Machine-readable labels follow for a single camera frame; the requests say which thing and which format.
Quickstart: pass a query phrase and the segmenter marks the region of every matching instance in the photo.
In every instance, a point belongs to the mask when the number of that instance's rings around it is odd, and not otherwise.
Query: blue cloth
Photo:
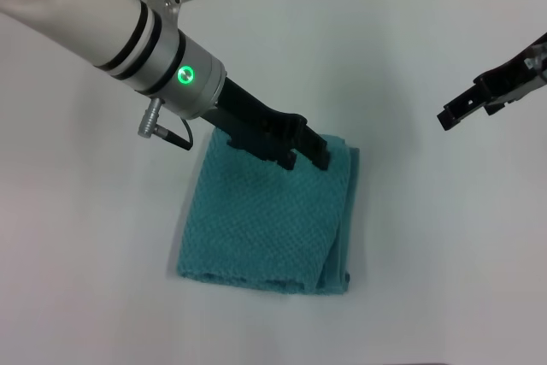
[[[301,154],[286,171],[229,147],[216,129],[186,221],[179,275],[282,293],[347,291],[359,151],[324,138],[327,171]]]

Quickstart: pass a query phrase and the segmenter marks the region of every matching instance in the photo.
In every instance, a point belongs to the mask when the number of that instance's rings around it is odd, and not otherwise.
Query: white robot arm
[[[177,27],[189,0],[0,0],[0,12],[41,32],[150,98],[139,134],[191,144],[157,124],[160,107],[203,117],[230,145],[292,169],[296,149],[321,169],[329,153],[301,115],[271,110],[226,76],[222,62]]]

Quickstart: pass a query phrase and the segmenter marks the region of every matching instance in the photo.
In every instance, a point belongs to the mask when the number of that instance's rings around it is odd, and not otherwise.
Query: green led light
[[[179,82],[183,85],[189,85],[194,80],[194,69],[190,66],[183,66],[179,69]]]

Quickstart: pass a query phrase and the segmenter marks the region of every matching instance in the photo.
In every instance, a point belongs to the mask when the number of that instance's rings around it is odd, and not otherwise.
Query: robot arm
[[[177,27],[188,0],[0,0],[0,12],[41,32],[150,98],[138,133],[191,144],[157,124],[161,107],[183,121],[202,117],[230,145],[291,170],[293,149],[327,169],[326,141],[301,115],[271,110],[227,78],[221,61]]]
[[[482,73],[473,87],[444,106],[438,120],[444,130],[450,130],[482,107],[494,115],[505,103],[521,100],[546,84],[547,34],[499,68]]]

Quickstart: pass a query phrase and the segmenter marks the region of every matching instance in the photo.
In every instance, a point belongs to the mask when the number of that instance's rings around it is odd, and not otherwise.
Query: cable
[[[186,131],[188,132],[188,143],[190,143],[190,147],[193,147],[194,136],[191,134],[190,125],[188,124],[188,121],[186,121],[185,119],[181,119],[181,120],[182,120],[182,124],[184,124],[186,127]]]

